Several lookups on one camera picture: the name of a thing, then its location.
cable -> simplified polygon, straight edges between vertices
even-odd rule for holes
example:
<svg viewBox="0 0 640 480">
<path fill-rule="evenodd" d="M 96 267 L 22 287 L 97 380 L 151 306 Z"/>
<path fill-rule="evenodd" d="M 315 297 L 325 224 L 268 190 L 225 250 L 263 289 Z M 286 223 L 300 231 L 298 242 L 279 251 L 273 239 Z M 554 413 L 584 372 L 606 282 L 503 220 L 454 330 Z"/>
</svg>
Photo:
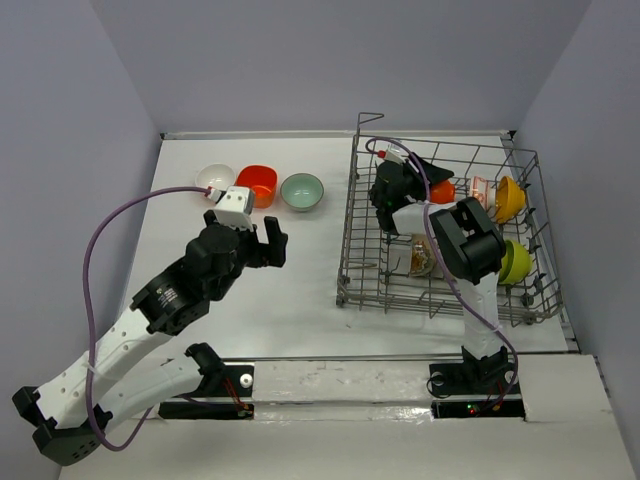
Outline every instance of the cable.
<svg viewBox="0 0 640 480">
<path fill-rule="evenodd" d="M 436 257 L 436 261 L 438 262 L 438 265 L 440 266 L 440 268 L 442 269 L 442 273 L 444 274 L 444 279 L 446 280 L 447 284 L 449 285 L 449 288 L 451 288 L 451 292 L 453 292 L 453 294 L 455 295 L 455 297 L 458 299 L 458 301 L 460 302 L 460 304 L 462 305 L 462 307 L 467 310 L 471 315 L 473 315 L 474 317 L 476 317 L 485 327 L 487 327 L 489 330 L 491 330 L 493 333 L 496 334 L 496 336 L 502 341 L 502 343 L 504 343 L 507 348 L 511 351 L 511 354 L 513 355 L 513 375 L 511 377 L 511 380 L 509 381 L 509 384 L 507 385 L 507 388 L 505 388 L 504 392 L 500 393 L 500 395 L 498 396 L 498 398 L 496 400 L 494 400 L 493 402 L 491 402 L 488 406 L 486 406 L 485 408 L 483 408 L 481 411 L 484 410 L 489 410 L 491 408 L 493 408 L 495 405 L 497 405 L 498 403 L 502 402 L 504 400 L 504 397 L 511 391 L 511 389 L 513 388 L 513 386 L 516 384 L 517 380 L 518 380 L 518 352 L 516 352 L 515 347 L 513 346 L 513 344 L 509 341 L 509 339 L 498 329 L 494 328 L 493 325 L 491 325 L 491 323 L 489 323 L 489 321 L 487 321 L 482 315 L 480 315 L 478 312 L 476 312 L 473 307 L 471 305 L 469 305 L 466 300 L 464 298 L 462 298 L 462 295 L 460 295 L 460 292 L 458 291 L 456 284 L 455 284 L 455 280 L 453 279 L 453 276 L 451 275 L 451 272 L 449 272 L 449 269 L 446 267 L 445 263 L 444 263 L 444 259 L 442 258 L 442 254 L 440 253 L 440 249 L 438 248 L 438 245 L 436 243 L 436 240 L 433 236 L 433 233 L 431 232 L 431 222 L 429 221 L 429 205 L 430 205 L 430 198 L 431 198 L 431 192 L 429 190 L 429 179 L 427 178 L 426 173 L 424 172 L 424 169 L 422 168 L 422 164 L 420 163 L 420 159 L 418 158 L 418 156 L 413 153 L 411 150 L 409 150 L 406 145 L 400 143 L 397 140 L 394 140 L 393 138 L 388 138 L 388 137 L 372 137 L 369 140 L 367 140 L 367 143 L 365 144 L 365 150 L 367 150 L 367 152 L 371 153 L 371 154 L 376 154 L 375 150 L 373 150 L 370 145 L 376 141 L 383 141 L 383 142 L 387 142 L 387 143 L 391 143 L 399 148 L 401 148 L 402 150 L 404 150 L 407 155 L 408 158 L 405 160 L 411 164 L 413 164 L 416 169 L 418 170 L 418 172 L 420 173 L 420 177 L 422 178 L 422 181 L 424 183 L 424 188 L 426 190 L 426 195 L 427 195 L 427 200 L 426 200 L 426 206 L 424 208 L 424 213 L 423 213 L 423 221 L 424 221 L 424 228 L 425 228 L 425 232 L 427 234 L 427 240 L 429 241 L 429 246 L 431 247 L 431 250 L 433 251 L 435 257 Z"/>
<path fill-rule="evenodd" d="M 153 197 L 158 197 L 160 195 L 165 195 L 167 193 L 177 193 L 177 192 L 198 192 L 204 193 L 205 196 L 208 196 L 211 191 L 206 188 L 200 187 L 171 187 L 171 188 L 162 188 L 160 190 L 155 190 L 153 192 L 147 193 L 141 197 L 138 197 L 130 202 L 125 203 L 124 205 L 118 207 L 116 210 L 111 212 L 103 221 L 98 225 L 95 232 L 91 236 L 91 240 L 89 240 L 89 244 L 87 245 L 87 250 L 84 254 L 84 262 L 82 264 L 82 291 L 84 293 L 84 305 L 87 311 L 87 322 L 89 324 L 89 368 L 87 368 L 87 378 L 85 382 L 85 403 L 87 406 L 87 416 L 89 417 L 89 425 L 91 425 L 91 430 L 96 435 L 98 441 L 104 445 L 105 448 L 111 450 L 112 452 L 120 452 L 127 448 L 135 436 L 140 431 L 142 424 L 151 413 L 151 409 L 148 409 L 136 428 L 133 429 L 131 436 L 122 444 L 122 445 L 113 445 L 107 440 L 107 437 L 100 426 L 98 425 L 98 420 L 96 419 L 95 413 L 93 411 L 93 372 L 95 369 L 96 363 L 96 343 L 97 343 L 97 334 L 96 334 L 96 321 L 93 314 L 93 304 L 91 302 L 91 292 L 89 290 L 89 264 L 91 263 L 91 254 L 93 253 L 93 248 L 98 241 L 98 237 L 102 233 L 102 231 L 111 223 L 111 221 L 120 215 L 125 210 L 137 205 L 138 203 L 142 203 L 145 200 L 148 200 Z"/>
</svg>

robotic arm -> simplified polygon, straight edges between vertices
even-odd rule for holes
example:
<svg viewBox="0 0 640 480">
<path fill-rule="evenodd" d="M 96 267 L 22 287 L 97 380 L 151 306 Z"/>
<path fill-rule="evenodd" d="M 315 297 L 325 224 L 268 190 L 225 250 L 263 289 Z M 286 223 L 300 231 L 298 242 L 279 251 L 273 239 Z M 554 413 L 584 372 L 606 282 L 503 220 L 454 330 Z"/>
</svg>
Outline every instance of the robotic arm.
<svg viewBox="0 0 640 480">
<path fill-rule="evenodd" d="M 94 413 L 103 432 L 167 398 L 210 391 L 224 363 L 207 344 L 194 344 L 185 356 L 153 372 L 122 382 L 125 374 L 155 348 L 179 335 L 220 301 L 244 267 L 282 267 L 288 236 L 278 220 L 265 217 L 268 244 L 258 241 L 251 223 L 253 192 L 230 187 L 204 215 L 206 227 L 187 244 L 185 255 L 153 278 L 97 343 L 93 369 Z M 13 402 L 36 427 L 33 439 L 42 454 L 71 465 L 99 445 L 87 420 L 85 352 L 68 369 L 40 387 L 23 387 Z"/>
</svg>

rack wire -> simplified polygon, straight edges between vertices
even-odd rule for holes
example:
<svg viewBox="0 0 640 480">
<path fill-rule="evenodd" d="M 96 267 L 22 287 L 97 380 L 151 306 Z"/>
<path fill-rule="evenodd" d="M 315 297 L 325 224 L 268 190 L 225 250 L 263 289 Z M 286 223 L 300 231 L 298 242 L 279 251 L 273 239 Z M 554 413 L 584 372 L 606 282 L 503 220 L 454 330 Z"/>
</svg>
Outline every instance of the rack wire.
<svg viewBox="0 0 640 480">
<path fill-rule="evenodd" d="M 417 311 L 429 317 L 462 315 L 462 307 L 438 267 L 425 277 L 409 275 L 411 236 L 391 235 L 378 226 L 375 208 L 369 200 L 377 157 L 364 149 L 364 143 L 374 135 L 363 134 L 361 127 L 382 117 L 384 115 L 379 113 L 358 115 L 351 151 L 336 304 L 357 305 L 360 309 L 382 308 L 385 313 L 392 309 Z M 498 227 L 505 239 L 511 238 L 527 248 L 533 267 L 521 283 L 498 287 L 498 316 L 515 327 L 522 323 L 540 323 L 558 315 L 563 300 L 560 279 L 553 269 L 553 235 L 537 153 L 516 149 L 512 144 L 490 146 L 418 138 L 394 139 L 435 165 L 452 170 L 455 176 L 450 181 L 455 185 L 457 198 L 470 195 L 470 180 L 475 175 L 486 178 L 491 188 L 508 175 L 525 189 L 526 208 Z"/>
</svg>

orange cup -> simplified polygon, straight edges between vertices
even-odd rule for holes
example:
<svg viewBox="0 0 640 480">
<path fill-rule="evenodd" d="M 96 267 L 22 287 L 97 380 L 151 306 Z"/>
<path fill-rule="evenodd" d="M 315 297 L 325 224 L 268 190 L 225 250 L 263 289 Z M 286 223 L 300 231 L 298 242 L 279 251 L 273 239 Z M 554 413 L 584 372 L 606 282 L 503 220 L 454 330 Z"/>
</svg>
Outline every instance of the orange cup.
<svg viewBox="0 0 640 480">
<path fill-rule="evenodd" d="M 256 194 L 254 207 L 268 208 L 276 196 L 278 174 L 273 168 L 264 165 L 249 165 L 238 175 L 236 185 L 253 190 Z"/>
</svg>

dish rack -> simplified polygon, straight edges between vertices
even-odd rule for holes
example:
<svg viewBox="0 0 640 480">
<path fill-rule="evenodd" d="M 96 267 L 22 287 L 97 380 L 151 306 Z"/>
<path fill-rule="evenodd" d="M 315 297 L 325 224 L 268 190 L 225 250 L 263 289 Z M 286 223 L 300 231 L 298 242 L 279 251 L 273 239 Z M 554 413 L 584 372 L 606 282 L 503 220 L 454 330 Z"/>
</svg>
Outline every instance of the dish rack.
<svg viewBox="0 0 640 480">
<path fill-rule="evenodd" d="M 364 143 L 375 135 L 365 135 L 361 127 L 384 117 L 360 113 L 353 137 L 351 167 L 344 220 L 344 235 L 338 270 L 338 306 L 357 305 L 389 310 L 462 315 L 462 307 L 436 267 L 423 277 L 409 275 L 411 236 L 392 235 L 378 226 L 369 190 L 375 181 L 378 158 L 365 150 Z M 526 207 L 507 223 L 498 225 L 503 237 L 527 248 L 533 267 L 529 275 L 512 286 L 498 286 L 498 316 L 512 326 L 541 323 L 561 313 L 560 279 L 554 273 L 553 236 L 538 155 L 512 144 L 490 146 L 418 138 L 399 138 L 418 155 L 437 166 L 452 170 L 450 181 L 456 198 L 469 196 L 475 175 L 496 188 L 500 179 L 511 176 L 525 189 Z M 386 142 L 373 150 L 385 150 Z"/>
</svg>

